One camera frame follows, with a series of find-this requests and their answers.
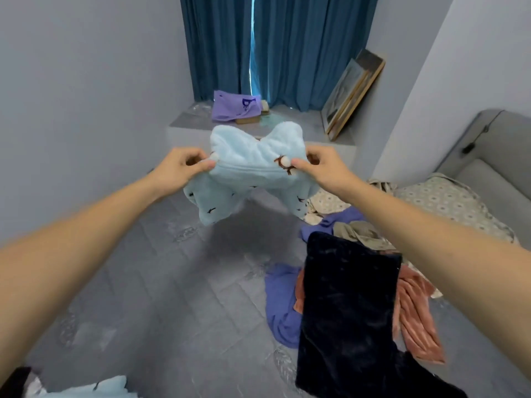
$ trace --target light blue fabric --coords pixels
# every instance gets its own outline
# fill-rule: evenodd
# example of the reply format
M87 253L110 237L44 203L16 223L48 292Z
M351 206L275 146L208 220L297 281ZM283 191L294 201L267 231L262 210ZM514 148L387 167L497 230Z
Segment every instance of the light blue fabric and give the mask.
M199 207L205 225L228 217L251 190L262 187L299 218L307 211L306 200L319 189L306 173L283 169L292 158L306 158L300 125L285 121L261 140L232 126L216 126L210 136L216 167L200 173L184 188L187 198Z
M45 398L137 398L136 393L127 391L126 382L125 376L116 376L99 383L36 396Z
M269 106L320 110L365 47L377 0L255 0L252 89Z
M251 94L251 1L181 0L195 100L217 89Z

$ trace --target blue curtain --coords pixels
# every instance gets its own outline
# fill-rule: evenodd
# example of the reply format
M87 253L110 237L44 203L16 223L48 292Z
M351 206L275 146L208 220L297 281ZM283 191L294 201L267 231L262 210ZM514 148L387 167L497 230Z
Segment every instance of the blue curtain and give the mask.
M194 98L251 93L252 0L181 0Z
M271 106L320 110L365 47L377 0L255 0L252 88Z

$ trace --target purple cloth on floor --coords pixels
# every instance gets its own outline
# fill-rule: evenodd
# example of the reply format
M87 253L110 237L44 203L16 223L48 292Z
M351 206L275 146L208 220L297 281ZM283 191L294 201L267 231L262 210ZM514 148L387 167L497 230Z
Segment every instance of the purple cloth on floor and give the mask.
M301 239L308 242L309 235L314 232L323 232L332 234L334 231L334 223L343 222L350 223L352 221L364 221L365 217L353 206L348 207L344 211L336 212L325 216L318 225L304 225L301 227Z
M293 309L300 270L277 263L265 276L265 317L275 339L288 348L297 348L301 336L302 314Z
M262 114L260 95L238 95L223 91L214 91L212 120L230 121Z

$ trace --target tile floor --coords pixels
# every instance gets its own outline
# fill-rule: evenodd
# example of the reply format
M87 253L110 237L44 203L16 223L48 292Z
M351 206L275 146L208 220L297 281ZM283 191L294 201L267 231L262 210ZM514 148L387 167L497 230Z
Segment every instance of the tile floor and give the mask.
M151 207L27 358L51 391L126 374L145 398L300 397L296 351L265 319L264 271L302 265L302 222L259 190L214 226L182 193ZM431 302L447 366L470 397L528 397L531 383L447 301Z

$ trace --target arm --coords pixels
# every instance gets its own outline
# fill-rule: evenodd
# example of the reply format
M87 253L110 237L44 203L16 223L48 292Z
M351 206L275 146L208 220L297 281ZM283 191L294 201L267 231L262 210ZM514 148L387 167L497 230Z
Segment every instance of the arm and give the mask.
M214 166L175 148L146 177L0 250L0 385L155 200Z
M357 207L531 377L531 252L426 213L351 173L332 147L291 164Z

